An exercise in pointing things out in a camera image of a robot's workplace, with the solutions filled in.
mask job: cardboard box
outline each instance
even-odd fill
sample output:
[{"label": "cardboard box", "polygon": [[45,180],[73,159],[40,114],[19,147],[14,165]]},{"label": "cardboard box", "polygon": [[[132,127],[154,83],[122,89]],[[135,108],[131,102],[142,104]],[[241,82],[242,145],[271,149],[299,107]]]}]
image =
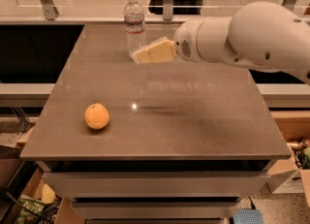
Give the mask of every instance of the cardboard box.
[{"label": "cardboard box", "polygon": [[[310,138],[310,111],[274,111],[271,114],[286,141]],[[310,170],[297,167],[294,153],[288,160],[277,161],[269,173],[268,186],[272,193],[304,193],[310,207]]]}]

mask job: plastic water bottle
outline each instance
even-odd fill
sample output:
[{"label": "plastic water bottle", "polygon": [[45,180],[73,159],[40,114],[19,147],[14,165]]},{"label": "plastic water bottle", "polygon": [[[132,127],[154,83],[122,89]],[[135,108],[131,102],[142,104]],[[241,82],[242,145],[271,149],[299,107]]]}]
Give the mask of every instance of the plastic water bottle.
[{"label": "plastic water bottle", "polygon": [[124,10],[129,55],[145,46],[144,9],[138,0],[128,0]]}]

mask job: orange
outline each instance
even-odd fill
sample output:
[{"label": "orange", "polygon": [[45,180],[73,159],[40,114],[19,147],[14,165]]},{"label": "orange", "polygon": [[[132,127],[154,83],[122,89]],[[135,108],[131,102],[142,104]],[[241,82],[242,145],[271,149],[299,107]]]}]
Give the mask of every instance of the orange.
[{"label": "orange", "polygon": [[109,123],[109,112],[100,103],[87,107],[84,114],[86,124],[93,129],[101,129]]}]

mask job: table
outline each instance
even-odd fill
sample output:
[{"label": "table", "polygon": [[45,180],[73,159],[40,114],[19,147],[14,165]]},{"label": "table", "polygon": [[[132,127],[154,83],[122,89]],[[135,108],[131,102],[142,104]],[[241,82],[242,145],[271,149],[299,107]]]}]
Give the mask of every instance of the table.
[{"label": "table", "polygon": [[[148,43],[178,24],[147,25]],[[96,102],[103,130],[83,119]],[[86,24],[27,145],[86,219],[223,219],[290,157],[249,72],[223,64],[138,65],[120,23]]]}]

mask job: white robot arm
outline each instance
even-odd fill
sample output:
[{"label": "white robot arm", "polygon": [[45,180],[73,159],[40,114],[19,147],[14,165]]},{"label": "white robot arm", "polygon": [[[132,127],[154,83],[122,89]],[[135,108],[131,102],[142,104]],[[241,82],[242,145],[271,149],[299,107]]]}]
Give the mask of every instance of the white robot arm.
[{"label": "white robot arm", "polygon": [[310,84],[310,26],[277,4],[257,2],[233,17],[189,20],[174,41],[187,61],[283,71]]}]

